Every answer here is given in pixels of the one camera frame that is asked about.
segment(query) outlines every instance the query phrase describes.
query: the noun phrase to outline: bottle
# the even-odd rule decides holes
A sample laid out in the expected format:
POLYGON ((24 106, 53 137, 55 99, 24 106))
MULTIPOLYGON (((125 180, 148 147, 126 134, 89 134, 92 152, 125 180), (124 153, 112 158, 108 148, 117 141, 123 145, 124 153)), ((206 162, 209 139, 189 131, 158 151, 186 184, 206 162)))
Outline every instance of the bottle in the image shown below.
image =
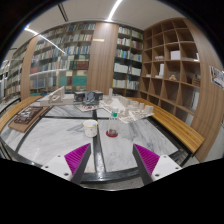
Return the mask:
POLYGON ((110 137, 116 137, 118 134, 117 113, 118 113, 118 107, 113 107, 111 116, 109 118, 109 124, 108 124, 108 135, 110 137))

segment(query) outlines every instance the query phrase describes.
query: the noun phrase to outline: ceiling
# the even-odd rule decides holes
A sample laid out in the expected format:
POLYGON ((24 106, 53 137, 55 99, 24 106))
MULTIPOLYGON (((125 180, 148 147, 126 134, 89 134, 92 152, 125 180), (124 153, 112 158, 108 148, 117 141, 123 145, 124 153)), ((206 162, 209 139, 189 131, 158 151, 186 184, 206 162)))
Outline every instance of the ceiling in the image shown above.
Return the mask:
MULTIPOLYGON (((56 5, 31 21, 29 29, 41 33, 51 27, 73 21, 106 20, 115 2, 116 0, 68 0, 61 3, 68 18, 67 22, 56 5)), ((144 30, 157 22, 173 17, 184 16, 156 0, 123 0, 112 20, 144 30)), ((19 48, 32 37, 32 33, 23 31, 11 48, 19 48)), ((14 52, 15 50, 10 50, 5 60, 9 60, 14 52)))

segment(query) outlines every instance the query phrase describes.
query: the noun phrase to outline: white cup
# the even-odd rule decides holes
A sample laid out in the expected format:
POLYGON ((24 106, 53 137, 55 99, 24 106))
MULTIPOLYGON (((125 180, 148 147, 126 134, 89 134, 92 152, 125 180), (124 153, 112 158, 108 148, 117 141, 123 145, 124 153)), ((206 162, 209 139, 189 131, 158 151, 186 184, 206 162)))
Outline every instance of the white cup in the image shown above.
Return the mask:
POLYGON ((95 137, 97 135, 97 125, 98 122, 91 119, 83 122, 85 134, 87 137, 95 137))

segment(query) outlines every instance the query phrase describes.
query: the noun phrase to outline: pink triangle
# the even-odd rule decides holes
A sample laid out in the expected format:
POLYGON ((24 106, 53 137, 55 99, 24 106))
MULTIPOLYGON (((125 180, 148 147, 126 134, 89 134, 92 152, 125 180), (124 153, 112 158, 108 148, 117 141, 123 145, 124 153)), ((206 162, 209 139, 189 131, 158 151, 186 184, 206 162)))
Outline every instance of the pink triangle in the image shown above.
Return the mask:
POLYGON ((158 156, 154 152, 151 152, 150 150, 148 150, 140 145, 136 145, 136 144, 134 144, 134 145, 137 148, 148 173, 150 175, 152 175, 152 172, 155 169, 155 166, 156 166, 160 156, 158 156))
POLYGON ((66 154, 64 156, 72 174, 74 174, 77 167, 81 163, 84 153, 85 153, 87 147, 89 146, 89 144, 83 145, 83 146, 69 152, 68 154, 66 154))

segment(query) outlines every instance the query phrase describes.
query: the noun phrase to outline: cabinet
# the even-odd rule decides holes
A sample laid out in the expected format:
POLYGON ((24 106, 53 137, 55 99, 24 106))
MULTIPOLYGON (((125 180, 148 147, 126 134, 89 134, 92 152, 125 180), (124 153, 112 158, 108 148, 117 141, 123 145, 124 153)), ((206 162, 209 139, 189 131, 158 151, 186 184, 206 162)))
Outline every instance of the cabinet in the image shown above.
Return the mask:
POLYGON ((184 122, 192 121, 200 93, 200 85, 193 84, 195 77, 200 83, 200 59, 184 20, 170 19, 147 28, 143 46, 138 97, 184 122))

